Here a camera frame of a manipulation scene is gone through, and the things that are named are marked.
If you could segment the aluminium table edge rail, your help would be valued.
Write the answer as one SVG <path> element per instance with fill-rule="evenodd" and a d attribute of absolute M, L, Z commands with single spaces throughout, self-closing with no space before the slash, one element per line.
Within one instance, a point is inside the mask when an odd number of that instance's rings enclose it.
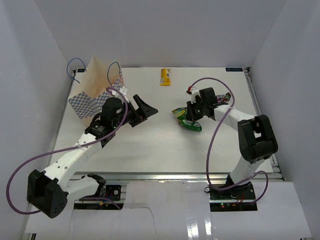
<path fill-rule="evenodd" d="M 205 173 L 117 173 L 117 172 L 100 172 L 97 175 L 106 180 L 207 180 Z M 79 180 L 85 173 L 73 175 L 71 180 Z M 270 180 L 281 180 L 280 173 L 267 173 Z M 264 179 L 264 174 L 257 175 L 254 179 Z M 225 180 L 227 174 L 210 174 L 211 180 Z"/>

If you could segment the blue table corner label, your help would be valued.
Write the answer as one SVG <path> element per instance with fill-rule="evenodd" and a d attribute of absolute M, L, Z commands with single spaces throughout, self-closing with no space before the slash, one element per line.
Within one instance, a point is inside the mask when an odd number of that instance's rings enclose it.
<path fill-rule="evenodd" d="M 225 70 L 227 72 L 243 72 L 241 67 L 226 67 Z"/>

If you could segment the purple M&M's packet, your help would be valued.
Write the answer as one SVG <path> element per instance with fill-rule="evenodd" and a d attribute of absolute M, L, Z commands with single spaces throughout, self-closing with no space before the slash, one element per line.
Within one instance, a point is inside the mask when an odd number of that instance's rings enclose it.
<path fill-rule="evenodd" d="M 227 92 L 225 94 L 216 95 L 216 100 L 218 103 L 227 103 L 230 101 L 231 97 L 231 93 Z"/>

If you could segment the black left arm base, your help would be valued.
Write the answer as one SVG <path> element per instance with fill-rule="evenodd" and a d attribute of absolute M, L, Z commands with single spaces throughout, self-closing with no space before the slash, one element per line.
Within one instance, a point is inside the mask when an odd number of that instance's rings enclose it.
<path fill-rule="evenodd" d="M 94 179 L 98 184 L 98 189 L 94 195 L 85 196 L 86 198 L 105 198 L 113 202 L 121 200 L 121 185 L 107 185 L 106 180 L 97 174 L 90 173 L 86 175 L 87 177 Z M 75 210 L 119 210 L 112 202 L 105 199 L 99 199 L 99 202 L 85 202 L 74 204 Z"/>

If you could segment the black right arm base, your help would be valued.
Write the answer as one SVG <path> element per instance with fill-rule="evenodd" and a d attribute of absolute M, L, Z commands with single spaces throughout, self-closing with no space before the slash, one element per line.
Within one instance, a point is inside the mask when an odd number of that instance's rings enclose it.
<path fill-rule="evenodd" d="M 254 187 L 251 183 L 247 186 L 238 186 L 227 191 L 216 191 L 210 186 L 204 189 L 209 195 L 210 211 L 213 212 L 255 212 L 258 210 Z"/>

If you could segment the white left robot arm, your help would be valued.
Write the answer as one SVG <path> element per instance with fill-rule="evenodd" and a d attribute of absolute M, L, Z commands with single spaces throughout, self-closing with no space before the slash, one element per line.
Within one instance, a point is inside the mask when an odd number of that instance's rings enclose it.
<path fill-rule="evenodd" d="M 68 150 L 43 171 L 34 170 L 29 174 L 27 201 L 53 219 L 69 201 L 103 199 L 106 194 L 106 180 L 103 177 L 90 173 L 72 183 L 69 180 L 116 135 L 116 129 L 125 124 L 135 127 L 158 113 L 156 108 L 145 103 L 137 94 L 133 99 L 138 108 L 134 108 L 126 99 L 107 98 L 101 112 L 93 117 L 74 149 Z"/>

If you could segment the green Fox's candy bag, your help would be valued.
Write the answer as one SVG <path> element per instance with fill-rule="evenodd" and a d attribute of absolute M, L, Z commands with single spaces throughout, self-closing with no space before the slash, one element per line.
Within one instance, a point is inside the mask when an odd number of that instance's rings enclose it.
<path fill-rule="evenodd" d="M 183 127 L 184 129 L 187 129 L 189 131 L 193 132 L 201 132 L 202 126 L 197 122 L 193 120 L 187 120 L 187 108 L 186 107 L 178 107 L 171 111 L 172 114 L 177 119 L 179 125 Z"/>

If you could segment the yellow snack bar far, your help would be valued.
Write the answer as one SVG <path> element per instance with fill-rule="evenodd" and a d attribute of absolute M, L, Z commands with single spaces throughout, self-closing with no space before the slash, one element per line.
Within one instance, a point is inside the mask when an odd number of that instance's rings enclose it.
<path fill-rule="evenodd" d="M 162 68 L 160 72 L 160 86 L 170 86 L 171 79 L 170 79 L 170 68 Z"/>

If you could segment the blue checkered paper bag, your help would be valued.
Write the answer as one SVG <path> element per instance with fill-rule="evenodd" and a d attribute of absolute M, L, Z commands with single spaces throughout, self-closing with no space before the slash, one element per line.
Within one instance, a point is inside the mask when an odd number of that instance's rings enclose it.
<path fill-rule="evenodd" d="M 106 64 L 93 56 L 80 76 L 79 83 L 71 91 L 68 103 L 87 127 L 93 117 L 101 112 L 106 99 L 111 97 L 107 88 L 119 90 L 124 85 L 122 68 L 117 61 Z"/>

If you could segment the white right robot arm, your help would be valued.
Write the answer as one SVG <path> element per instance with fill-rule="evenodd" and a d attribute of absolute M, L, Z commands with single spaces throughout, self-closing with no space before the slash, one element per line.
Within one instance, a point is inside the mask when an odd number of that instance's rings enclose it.
<path fill-rule="evenodd" d="M 259 166 L 279 149 L 271 122 L 264 114 L 247 114 L 227 102 L 218 101 L 211 87 L 201 90 L 189 87 L 186 92 L 191 97 L 186 103 L 188 121 L 208 117 L 217 121 L 219 126 L 226 124 L 237 131 L 240 151 L 237 165 L 221 187 L 211 182 L 208 184 L 211 192 L 225 192 L 229 198 L 236 200 L 243 195 L 244 187 L 251 179 L 263 173 L 258 170 Z"/>

